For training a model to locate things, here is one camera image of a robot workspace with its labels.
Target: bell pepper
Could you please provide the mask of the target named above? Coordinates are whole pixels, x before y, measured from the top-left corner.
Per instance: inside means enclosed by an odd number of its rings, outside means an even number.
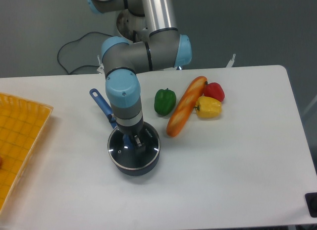
[[[217,117],[222,111],[221,102],[207,96],[200,96],[194,108],[197,116],[202,118]]]
[[[162,116],[168,115],[176,104],[175,92],[169,90],[160,89],[157,91],[154,100],[154,110]]]
[[[219,100],[220,102],[222,102],[225,97],[222,87],[216,82],[207,84],[204,95]]]

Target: black cable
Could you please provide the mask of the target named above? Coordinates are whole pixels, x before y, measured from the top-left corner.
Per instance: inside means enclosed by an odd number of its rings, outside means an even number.
[[[90,35],[90,34],[101,34],[101,35],[105,35],[105,36],[109,36],[109,37],[113,37],[113,35],[110,35],[110,34],[107,34],[107,33],[101,33],[101,32],[89,32],[89,33],[86,33],[84,36],[82,36],[81,38],[77,39],[77,40],[74,40],[74,41],[71,41],[71,42],[68,42],[66,44],[64,44],[58,51],[57,53],[57,62],[58,64],[66,71],[66,73],[68,75],[73,75],[75,74],[74,72],[76,72],[77,70],[81,69],[81,68],[84,68],[84,67],[99,67],[98,65],[82,65],[74,70],[72,70],[71,72],[68,72],[68,70],[60,63],[59,61],[59,53],[60,51],[65,47],[67,46],[68,44],[71,44],[71,43],[75,43],[75,42],[79,42],[80,40],[82,40],[84,37]]]
[[[310,230],[316,230],[317,229],[317,225],[313,225]]]
[[[301,225],[296,225],[296,230],[305,230],[305,228],[303,228]]]

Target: blue handle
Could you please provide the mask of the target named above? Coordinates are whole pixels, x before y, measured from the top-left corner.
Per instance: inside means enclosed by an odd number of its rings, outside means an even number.
[[[91,97],[93,97],[93,99],[95,100],[95,102],[97,103],[99,108],[107,116],[112,128],[115,129],[117,127],[117,123],[115,122],[114,118],[112,118],[113,112],[112,112],[110,105],[107,103],[107,101],[103,98],[103,96],[99,93],[99,91],[97,89],[95,89],[95,88],[91,89],[89,91],[89,94],[91,95]],[[129,148],[133,148],[133,144],[131,143],[128,135],[125,135],[125,134],[123,135],[123,142],[124,142],[125,146],[128,146]]]
[[[112,128],[117,127],[116,122],[111,121],[111,117],[112,117],[112,109],[110,107],[110,105],[107,103],[107,101],[103,98],[103,96],[99,93],[99,91],[97,89],[91,89],[89,91],[89,94],[91,95],[91,97],[93,97],[93,99],[95,100],[95,102],[97,103],[97,105],[99,106],[99,108],[104,112],[104,114],[107,116],[107,118],[109,119],[109,122],[112,126]]]

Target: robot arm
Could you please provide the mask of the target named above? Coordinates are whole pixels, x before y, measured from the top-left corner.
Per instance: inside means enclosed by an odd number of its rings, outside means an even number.
[[[136,74],[188,64],[189,38],[178,33],[171,0],[88,0],[88,4],[94,12],[128,9],[134,16],[145,16],[146,41],[131,44],[123,37],[112,37],[102,45],[106,95],[118,129],[140,147],[144,122]]]

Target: yellow basket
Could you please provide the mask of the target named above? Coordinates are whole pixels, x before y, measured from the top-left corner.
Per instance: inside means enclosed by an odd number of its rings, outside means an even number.
[[[0,93],[0,213],[53,107]]]

